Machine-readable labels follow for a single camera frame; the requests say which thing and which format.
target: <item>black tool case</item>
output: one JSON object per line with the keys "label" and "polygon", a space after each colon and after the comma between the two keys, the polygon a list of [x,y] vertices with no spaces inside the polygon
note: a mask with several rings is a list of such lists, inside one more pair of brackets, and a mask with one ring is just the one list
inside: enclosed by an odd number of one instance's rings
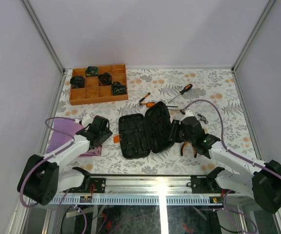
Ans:
{"label": "black tool case", "polygon": [[120,145],[127,159],[146,157],[162,152],[174,143],[169,141],[171,132],[170,115],[167,106],[158,102],[149,108],[145,116],[133,114],[119,119]]}

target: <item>table surface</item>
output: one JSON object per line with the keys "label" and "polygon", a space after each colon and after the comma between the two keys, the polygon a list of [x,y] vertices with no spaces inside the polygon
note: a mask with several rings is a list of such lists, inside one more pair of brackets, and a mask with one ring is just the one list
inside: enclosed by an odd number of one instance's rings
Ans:
{"label": "table surface", "polygon": [[[79,118],[86,114],[108,118],[113,136],[118,134],[118,119],[121,116],[142,113],[147,108],[138,101],[148,92],[151,95],[144,102],[158,102],[172,99],[183,86],[192,83],[193,88],[174,100],[171,105],[185,107],[191,100],[207,99],[217,105],[225,125],[225,141],[229,147],[250,157],[255,151],[248,132],[243,110],[230,70],[227,69],[128,69],[127,83],[129,100],[90,105],[71,106],[69,103],[72,71],[66,72],[65,84],[59,100],[56,116]],[[196,103],[189,108],[195,115],[204,115],[208,124],[202,123],[206,133],[220,137],[221,126],[215,109],[208,103]],[[171,121],[180,120],[182,115],[170,112]],[[181,144],[140,159],[125,159],[120,144],[114,144],[110,137],[102,148],[101,156],[78,157],[64,170],[74,166],[94,174],[159,174],[159,175],[204,175],[216,166],[224,166],[205,156],[193,157],[192,148],[186,147],[180,156]]]}

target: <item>pliers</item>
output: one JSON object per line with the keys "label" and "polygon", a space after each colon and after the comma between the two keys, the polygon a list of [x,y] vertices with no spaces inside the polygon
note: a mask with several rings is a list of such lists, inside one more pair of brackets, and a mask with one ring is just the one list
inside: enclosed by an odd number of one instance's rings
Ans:
{"label": "pliers", "polygon": [[[180,149],[180,155],[181,156],[184,156],[184,150],[185,150],[185,147],[188,145],[188,142],[185,142],[183,145],[182,145],[182,147],[181,147],[181,149]],[[194,158],[196,158],[197,157],[197,151],[195,150],[195,148],[193,147],[193,145],[191,144],[191,146],[192,146],[192,148],[193,148],[193,154],[194,154]]]}

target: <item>wooden compartment tray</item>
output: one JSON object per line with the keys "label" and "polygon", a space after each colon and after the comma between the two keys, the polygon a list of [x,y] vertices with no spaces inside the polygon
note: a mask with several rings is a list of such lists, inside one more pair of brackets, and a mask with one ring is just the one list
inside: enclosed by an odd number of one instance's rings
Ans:
{"label": "wooden compartment tray", "polygon": [[[108,101],[123,101],[128,100],[128,90],[125,95],[113,95],[111,92],[111,85],[99,86],[98,77],[86,77],[85,70],[87,68],[77,68],[72,72],[72,77],[83,76],[85,78],[85,87],[81,89],[70,90],[70,104],[84,105],[101,103]],[[98,74],[109,73],[112,76],[112,82],[119,81],[126,85],[126,67],[125,64],[116,64],[109,66],[99,66]]]}

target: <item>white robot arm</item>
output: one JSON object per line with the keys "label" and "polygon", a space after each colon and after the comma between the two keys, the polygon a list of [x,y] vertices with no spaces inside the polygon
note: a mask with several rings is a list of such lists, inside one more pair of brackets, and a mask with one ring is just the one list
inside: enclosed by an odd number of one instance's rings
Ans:
{"label": "white robot arm", "polygon": [[112,132],[109,130],[109,121],[96,116],[92,119],[86,115],[82,120],[75,122],[83,125],[83,129],[76,133],[74,139],[68,141],[58,149],[43,156],[32,155],[23,170],[17,186],[20,192],[21,186],[27,174],[42,160],[48,160],[39,165],[29,177],[24,186],[23,194],[35,200],[41,205],[48,204],[56,192],[77,188],[78,191],[88,191],[90,173],[79,167],[73,167],[67,172],[62,169],[79,155],[91,148],[100,146],[106,141]]}
{"label": "white robot arm", "polygon": [[262,165],[281,176],[281,165],[278,162],[272,160],[266,163],[236,153],[242,158],[253,161],[249,163],[233,155],[218,137],[204,132],[198,119],[189,110],[185,111],[180,121],[173,120],[170,140],[178,143],[188,142],[196,153],[219,161],[238,172],[236,174],[222,167],[215,168],[206,176],[206,186],[212,191],[217,190],[218,187],[247,195],[255,199],[264,210],[273,214],[281,207],[281,180],[264,169],[254,166],[254,164]]}

